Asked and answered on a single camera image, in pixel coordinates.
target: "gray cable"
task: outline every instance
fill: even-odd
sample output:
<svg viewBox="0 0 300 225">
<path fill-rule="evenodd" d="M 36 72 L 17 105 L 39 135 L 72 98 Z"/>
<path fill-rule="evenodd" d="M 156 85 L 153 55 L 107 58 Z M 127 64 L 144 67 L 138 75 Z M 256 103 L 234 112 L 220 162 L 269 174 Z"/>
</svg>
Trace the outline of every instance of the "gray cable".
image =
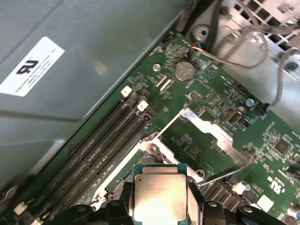
<svg viewBox="0 0 300 225">
<path fill-rule="evenodd" d="M 295 48 L 289 49 L 280 57 L 279 66 L 277 70 L 277 92 L 276 92 L 275 100 L 273 103 L 270 104 L 270 106 L 276 106 L 281 100 L 282 92 L 283 92 L 283 72 L 284 72 L 285 63 L 287 59 L 294 54 L 300 55 L 300 50 Z"/>
<path fill-rule="evenodd" d="M 279 35 L 287 35 L 291 32 L 295 32 L 297 34 L 300 31 L 300 27 L 296 24 L 289 25 L 287 27 L 285 26 L 269 26 L 269 25 L 260 25 L 262 33 L 269 33 L 269 34 L 279 34 Z M 247 26 L 240 30 L 238 30 L 240 33 L 248 33 L 255 31 L 255 27 Z M 214 47 L 212 54 L 218 55 L 222 47 L 225 45 L 226 42 L 230 41 L 232 38 L 235 38 L 234 35 L 231 33 L 227 36 L 225 36 L 218 44 Z"/>
<path fill-rule="evenodd" d="M 255 68 L 259 67 L 268 58 L 268 43 L 267 43 L 267 40 L 266 40 L 264 34 L 261 31 L 260 25 L 258 24 L 255 16 L 252 14 L 252 12 L 248 9 L 248 7 L 241 0 L 237 0 L 237 2 L 244 9 L 244 11 L 249 15 L 249 17 L 251 18 L 251 20 L 253 22 L 253 25 L 254 25 L 256 31 L 259 33 L 259 36 L 262 39 L 263 57 L 261 58 L 261 60 L 258 63 L 256 63 L 255 65 L 253 65 L 253 66 L 245 66 L 245 65 L 242 65 L 242 64 L 239 64 L 239 63 L 229 62 L 229 61 L 223 60 L 223 59 L 219 58 L 218 56 L 214 56 L 214 55 L 212 55 L 212 54 L 210 54 L 208 52 L 203 52 L 202 54 L 206 55 L 206 56 L 208 56 L 208 57 L 210 57 L 212 59 L 214 59 L 215 61 L 227 64 L 229 66 L 239 67 L 239 68 L 251 70 L 251 69 L 255 69 Z"/>
</svg>

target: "gray metal casing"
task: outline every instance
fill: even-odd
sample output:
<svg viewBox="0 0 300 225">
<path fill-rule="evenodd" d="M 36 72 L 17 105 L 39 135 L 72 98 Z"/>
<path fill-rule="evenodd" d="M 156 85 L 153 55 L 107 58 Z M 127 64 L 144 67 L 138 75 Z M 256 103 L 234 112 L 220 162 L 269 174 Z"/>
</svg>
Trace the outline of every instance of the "gray metal casing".
<svg viewBox="0 0 300 225">
<path fill-rule="evenodd" d="M 0 83 L 42 37 L 64 54 L 24 97 L 0 93 L 0 190 L 36 174 L 178 18 L 184 0 L 10 0 Z"/>
</svg>

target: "green circuit board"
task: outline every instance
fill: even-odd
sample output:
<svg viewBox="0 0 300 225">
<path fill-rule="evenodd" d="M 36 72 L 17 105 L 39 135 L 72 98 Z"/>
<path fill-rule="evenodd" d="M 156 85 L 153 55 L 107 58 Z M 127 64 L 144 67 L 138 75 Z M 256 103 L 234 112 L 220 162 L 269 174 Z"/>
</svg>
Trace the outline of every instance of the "green circuit board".
<svg viewBox="0 0 300 225">
<path fill-rule="evenodd" d="M 184 37 L 175 35 L 166 49 L 158 46 L 150 52 L 38 175 L 12 208 L 24 199 L 34 197 L 58 170 L 70 149 L 88 135 L 120 97 L 121 90 L 129 86 L 133 93 L 146 99 L 155 115 L 126 149 L 119 153 L 111 168 L 103 173 L 109 174 L 139 139 L 160 131 L 181 109 L 189 107 L 203 120 L 218 124 L 233 138 L 234 148 L 249 160 L 249 166 L 237 173 L 235 178 L 251 186 L 255 196 L 252 203 L 266 204 L 269 214 L 283 220 L 291 203 L 299 203 L 300 185 L 287 176 L 285 170 L 300 158 L 300 135 L 272 111 L 259 112 L 262 103 L 215 62 L 199 52 L 187 56 L 190 48 L 190 43 Z M 181 61 L 189 61 L 194 65 L 196 74 L 192 80 L 180 82 L 175 79 L 174 67 Z M 154 64 L 161 65 L 161 70 L 154 71 Z M 247 99 L 253 100 L 252 106 L 247 106 Z M 243 112 L 240 120 L 231 123 L 229 115 L 241 108 Z M 217 140 L 211 134 L 202 133 L 182 118 L 166 130 L 162 142 L 181 163 L 188 164 L 194 170 L 204 170 L 205 177 L 233 165 L 231 158 L 216 145 Z M 142 154 L 136 156 L 135 161 L 140 157 Z M 127 174 L 128 170 L 129 167 L 124 169 L 123 174 Z M 101 180 L 98 180 L 97 184 L 90 187 L 80 202 L 89 203 L 91 193 L 100 183 Z"/>
</svg>

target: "motherboard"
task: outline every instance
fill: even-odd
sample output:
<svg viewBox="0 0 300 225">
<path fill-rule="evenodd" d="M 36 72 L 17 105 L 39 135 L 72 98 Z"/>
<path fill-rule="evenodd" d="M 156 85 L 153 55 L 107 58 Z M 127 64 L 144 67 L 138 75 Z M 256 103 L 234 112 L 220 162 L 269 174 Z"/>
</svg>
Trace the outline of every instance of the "motherboard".
<svg viewBox="0 0 300 225">
<path fill-rule="evenodd" d="M 192 117 L 203 124 L 195 126 Z M 159 134 L 171 154 L 143 143 Z M 220 136 L 231 144 L 226 151 Z M 4 214 L 10 224 L 119 199 L 133 164 L 187 164 L 203 196 L 285 221 L 300 198 L 300 135 L 218 64 L 170 32 Z M 218 180 L 216 174 L 237 168 Z"/>
</svg>

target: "wire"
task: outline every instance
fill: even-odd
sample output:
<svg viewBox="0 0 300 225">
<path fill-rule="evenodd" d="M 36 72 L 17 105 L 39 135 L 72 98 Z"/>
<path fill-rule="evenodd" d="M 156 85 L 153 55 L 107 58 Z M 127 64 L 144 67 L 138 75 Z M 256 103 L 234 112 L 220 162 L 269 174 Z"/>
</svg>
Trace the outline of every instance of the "wire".
<svg viewBox="0 0 300 225">
<path fill-rule="evenodd" d="M 281 100 L 282 93 L 283 93 L 284 66 L 285 66 L 287 59 L 291 55 L 294 55 L 294 54 L 300 55 L 300 50 L 295 49 L 295 48 L 289 49 L 280 57 L 279 66 L 278 66 L 278 70 L 277 70 L 277 92 L 276 92 L 275 100 L 273 103 L 270 104 L 270 106 L 276 106 Z"/>
<path fill-rule="evenodd" d="M 264 34 L 261 32 L 261 27 L 258 24 L 255 16 L 252 14 L 252 12 L 248 9 L 248 7 L 241 0 L 237 0 L 237 2 L 244 9 L 244 11 L 249 15 L 249 17 L 251 18 L 251 20 L 253 22 L 253 25 L 254 25 L 256 31 L 258 32 L 259 36 L 262 39 L 263 57 L 261 58 L 261 60 L 258 63 L 256 63 L 255 65 L 245 66 L 245 65 L 242 65 L 242 64 L 239 64 L 239 63 L 223 60 L 223 59 L 219 58 L 218 56 L 215 56 L 213 54 L 210 54 L 210 53 L 204 51 L 203 49 L 199 49 L 199 48 L 195 48 L 195 47 L 193 47 L 193 49 L 196 49 L 196 50 L 200 51 L 203 55 L 206 55 L 207 57 L 210 57 L 213 60 L 221 62 L 223 64 L 227 64 L 227 65 L 232 66 L 232 67 L 239 67 L 239 68 L 251 70 L 251 69 L 255 69 L 255 68 L 259 67 L 268 58 L 268 43 L 267 43 L 267 40 L 266 40 Z"/>
<path fill-rule="evenodd" d="M 269 33 L 269 34 L 280 34 L 280 35 L 287 35 L 290 33 L 298 34 L 300 32 L 300 27 L 296 24 L 289 25 L 287 27 L 285 26 L 269 26 L 269 25 L 260 25 L 261 31 L 263 33 Z M 237 30 L 238 32 L 242 33 L 249 33 L 254 31 L 255 28 L 253 26 L 247 26 L 240 30 Z M 218 53 L 221 51 L 222 47 L 225 45 L 226 42 L 230 41 L 231 38 L 235 38 L 232 33 L 225 36 L 218 44 L 214 47 L 213 51 L 211 52 L 213 55 L 218 55 Z"/>
<path fill-rule="evenodd" d="M 199 0 L 196 8 L 192 12 L 184 30 L 182 31 L 182 35 L 186 36 L 190 28 L 193 26 L 194 22 L 198 19 L 198 17 L 208 9 L 209 6 L 214 2 L 215 0 Z"/>
<path fill-rule="evenodd" d="M 198 48 L 202 48 L 202 44 L 201 44 L 200 41 L 197 41 L 197 42 L 196 42 L 196 45 L 197 45 Z"/>
<path fill-rule="evenodd" d="M 203 43 L 203 49 L 208 53 L 212 53 L 212 49 L 215 46 L 217 36 L 218 36 L 218 27 L 220 19 L 220 11 L 222 7 L 223 0 L 217 0 L 213 14 L 210 20 L 210 29 L 206 37 L 206 41 Z"/>
</svg>

